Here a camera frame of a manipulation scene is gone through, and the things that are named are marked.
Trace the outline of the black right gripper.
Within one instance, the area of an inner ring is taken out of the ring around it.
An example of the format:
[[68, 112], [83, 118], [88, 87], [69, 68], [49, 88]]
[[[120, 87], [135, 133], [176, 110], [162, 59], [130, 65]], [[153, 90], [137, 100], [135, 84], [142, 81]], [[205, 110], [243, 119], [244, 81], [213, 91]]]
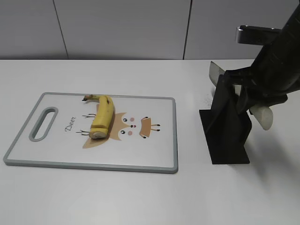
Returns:
[[236, 111], [252, 106], [273, 106], [287, 101], [287, 94], [300, 88], [300, 7], [282, 29], [252, 27], [263, 48], [250, 67], [226, 70], [219, 86], [236, 86]]

